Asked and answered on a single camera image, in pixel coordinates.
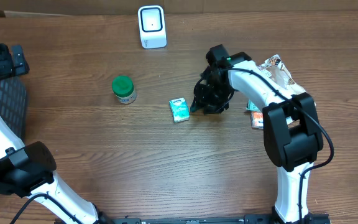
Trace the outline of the small teal tissue pack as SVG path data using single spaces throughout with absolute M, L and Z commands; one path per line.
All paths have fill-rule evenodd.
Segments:
M 175 123 L 188 121 L 190 119 L 190 112 L 184 98 L 170 100 L 169 105 L 172 111 L 173 121 Z

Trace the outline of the teal snack packet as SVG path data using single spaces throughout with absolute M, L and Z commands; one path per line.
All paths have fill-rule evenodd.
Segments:
M 247 111 L 255 111 L 255 112 L 261 112 L 261 110 L 258 109 L 258 107 L 252 102 L 252 101 L 248 101 L 247 107 L 246 107 Z

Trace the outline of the orange snack packet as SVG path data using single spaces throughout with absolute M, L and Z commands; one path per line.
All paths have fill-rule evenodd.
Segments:
M 263 114 L 261 112 L 258 111 L 251 112 L 251 126 L 254 129 L 264 128 Z

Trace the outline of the Panitee bread bag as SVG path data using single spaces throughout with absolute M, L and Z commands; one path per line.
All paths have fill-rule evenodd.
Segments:
M 280 87 L 291 91 L 293 94 L 298 95 L 306 91 L 292 79 L 291 73 L 278 54 L 265 60 L 258 66 L 258 69 Z

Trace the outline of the green lid jar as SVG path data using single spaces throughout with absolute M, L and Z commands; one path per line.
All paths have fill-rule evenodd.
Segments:
M 112 81 L 112 91 L 122 104 L 131 104 L 137 97 L 132 80 L 124 75 L 119 75 Z

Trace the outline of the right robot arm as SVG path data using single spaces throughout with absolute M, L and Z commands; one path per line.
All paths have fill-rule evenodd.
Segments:
M 263 114 L 264 148 L 277 167 L 278 193 L 272 212 L 245 215 L 244 223 L 330 223 L 327 214 L 313 214 L 307 207 L 310 172 L 333 159 L 329 156 L 315 164 L 317 153 L 325 141 L 334 148 L 319 123 L 312 96 L 281 87 L 245 52 L 229 55 L 223 45 L 217 45 L 209 49 L 206 60 L 190 110 L 219 114 L 229 108 L 235 92 L 242 93 Z

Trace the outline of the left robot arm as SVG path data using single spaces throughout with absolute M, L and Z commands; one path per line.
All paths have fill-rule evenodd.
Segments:
M 24 144 L 27 91 L 18 75 L 29 67 L 19 45 L 0 44 L 0 194 L 26 197 L 48 208 L 63 223 L 110 223 L 58 175 L 57 164 L 40 141 Z

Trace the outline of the dark grey mesh basket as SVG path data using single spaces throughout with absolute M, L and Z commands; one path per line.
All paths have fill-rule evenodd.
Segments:
M 25 137 L 28 94 L 17 77 L 0 80 L 0 117 L 21 140 Z

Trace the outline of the cardboard backdrop wall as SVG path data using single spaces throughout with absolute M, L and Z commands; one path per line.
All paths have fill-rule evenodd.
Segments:
M 145 5 L 166 13 L 341 11 L 358 10 L 358 0 L 0 0 L 0 17 L 8 14 L 135 14 Z

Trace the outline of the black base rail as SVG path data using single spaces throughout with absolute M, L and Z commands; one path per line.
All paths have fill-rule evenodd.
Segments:
M 153 219 L 140 218 L 112 219 L 113 224 L 269 224 L 278 223 L 271 215 L 245 215 L 244 217 Z

